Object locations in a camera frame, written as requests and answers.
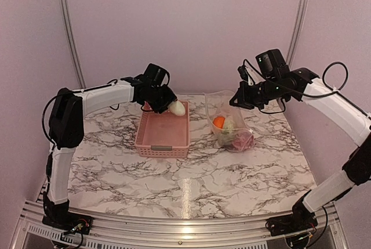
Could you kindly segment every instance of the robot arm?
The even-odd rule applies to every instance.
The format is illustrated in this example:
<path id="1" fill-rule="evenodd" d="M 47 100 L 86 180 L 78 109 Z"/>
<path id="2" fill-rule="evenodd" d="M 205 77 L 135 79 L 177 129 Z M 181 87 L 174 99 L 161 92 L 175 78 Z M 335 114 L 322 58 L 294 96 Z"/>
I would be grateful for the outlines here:
<path id="1" fill-rule="evenodd" d="M 293 206 L 293 214 L 267 221 L 273 236 L 293 233 L 317 225 L 314 211 L 330 201 L 340 199 L 355 185 L 367 182 L 371 176 L 371 120 L 338 91 L 328 88 L 312 71 L 300 68 L 290 71 L 279 50 L 269 50 L 256 57 L 265 81 L 249 85 L 240 82 L 230 105 L 253 109 L 264 108 L 273 99 L 289 101 L 294 97 L 324 113 L 357 145 L 356 151 L 338 171 L 318 187 L 305 194 Z"/>
<path id="2" fill-rule="evenodd" d="M 183 105 L 177 101 L 168 84 L 162 84 L 166 75 L 169 78 L 165 69 L 150 64 L 144 74 L 135 78 L 121 78 L 112 84 L 79 91 L 59 90 L 49 119 L 51 144 L 46 167 L 48 188 L 43 195 L 43 223 L 70 230 L 85 220 L 81 231 L 89 233 L 87 225 L 91 224 L 91 217 L 68 212 L 67 195 L 71 160 L 84 136 L 83 118 L 94 111 L 127 102 L 137 102 L 142 106 L 147 102 L 156 113 L 169 109 L 183 115 Z"/>

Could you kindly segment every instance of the table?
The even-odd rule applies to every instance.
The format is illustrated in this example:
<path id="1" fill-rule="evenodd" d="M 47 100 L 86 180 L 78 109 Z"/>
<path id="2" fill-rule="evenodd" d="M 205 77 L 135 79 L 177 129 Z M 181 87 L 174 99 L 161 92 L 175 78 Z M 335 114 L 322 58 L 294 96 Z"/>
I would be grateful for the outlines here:
<path id="1" fill-rule="evenodd" d="M 190 104 L 186 159 L 142 158 L 134 147 L 138 104 L 102 109 L 85 118 L 85 137 L 72 159 L 70 206 L 154 218 L 224 218 L 291 209 L 315 187 L 313 175 L 283 114 L 242 110 L 255 147 L 230 153 L 216 145 L 203 95 Z M 277 111 L 276 101 L 265 109 Z"/>

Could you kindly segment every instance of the pink basket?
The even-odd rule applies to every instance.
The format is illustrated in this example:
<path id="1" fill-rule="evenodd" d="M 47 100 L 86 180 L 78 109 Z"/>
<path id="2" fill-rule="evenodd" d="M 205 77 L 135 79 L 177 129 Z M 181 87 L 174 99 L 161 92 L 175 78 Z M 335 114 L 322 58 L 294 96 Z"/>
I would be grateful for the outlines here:
<path id="1" fill-rule="evenodd" d="M 190 111 L 183 102 L 185 115 L 178 117 L 169 111 L 162 114 L 143 112 L 135 138 L 142 157 L 186 158 L 190 148 Z M 146 104 L 145 110 L 151 108 Z"/>

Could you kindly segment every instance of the marble surface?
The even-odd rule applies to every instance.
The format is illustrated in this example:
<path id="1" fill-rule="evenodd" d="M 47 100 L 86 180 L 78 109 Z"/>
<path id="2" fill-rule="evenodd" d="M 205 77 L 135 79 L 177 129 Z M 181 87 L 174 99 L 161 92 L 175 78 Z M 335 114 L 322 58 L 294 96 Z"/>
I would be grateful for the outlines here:
<path id="1" fill-rule="evenodd" d="M 137 154 L 137 104 L 85 118 L 84 141 L 72 159 L 70 206 L 157 218 L 238 217 L 289 210 L 315 186 L 283 114 L 242 110 L 256 144 L 252 150 L 230 153 L 216 145 L 204 96 L 178 97 L 190 103 L 191 147 L 186 159 Z M 279 107 L 274 102 L 266 110 Z"/>

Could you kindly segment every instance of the basket handle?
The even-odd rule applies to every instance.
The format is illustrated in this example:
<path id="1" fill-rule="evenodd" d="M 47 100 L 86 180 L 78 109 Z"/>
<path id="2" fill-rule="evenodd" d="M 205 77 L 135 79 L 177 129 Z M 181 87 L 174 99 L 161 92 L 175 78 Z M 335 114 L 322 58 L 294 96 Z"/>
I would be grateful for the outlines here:
<path id="1" fill-rule="evenodd" d="M 154 151 L 172 151 L 172 146 L 151 146 L 151 150 Z"/>

